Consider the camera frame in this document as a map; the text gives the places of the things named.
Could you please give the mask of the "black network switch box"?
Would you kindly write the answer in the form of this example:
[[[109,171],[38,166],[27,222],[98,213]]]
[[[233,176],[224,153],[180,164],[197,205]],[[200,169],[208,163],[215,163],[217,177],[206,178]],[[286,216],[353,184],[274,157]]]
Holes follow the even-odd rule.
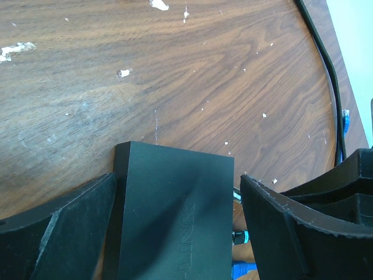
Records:
[[[125,142],[103,279],[230,279],[234,159]]]

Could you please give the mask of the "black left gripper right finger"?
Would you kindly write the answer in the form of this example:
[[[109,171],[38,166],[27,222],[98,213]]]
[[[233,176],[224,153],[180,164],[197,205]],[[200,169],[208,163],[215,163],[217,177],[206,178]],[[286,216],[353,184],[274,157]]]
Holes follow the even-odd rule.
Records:
[[[368,196],[304,205],[249,176],[240,190],[260,279],[372,279]]]

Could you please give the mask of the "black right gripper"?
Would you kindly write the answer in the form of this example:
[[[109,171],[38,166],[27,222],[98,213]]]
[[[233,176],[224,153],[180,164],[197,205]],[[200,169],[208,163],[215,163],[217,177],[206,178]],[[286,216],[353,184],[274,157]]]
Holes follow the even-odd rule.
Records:
[[[357,149],[325,174],[281,194],[334,218],[372,226],[372,149]]]

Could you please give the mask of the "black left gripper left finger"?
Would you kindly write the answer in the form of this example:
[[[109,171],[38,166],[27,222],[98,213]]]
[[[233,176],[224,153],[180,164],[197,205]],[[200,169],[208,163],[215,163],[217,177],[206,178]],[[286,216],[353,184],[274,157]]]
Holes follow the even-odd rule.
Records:
[[[1,279],[93,279],[116,189],[108,173],[1,220]]]

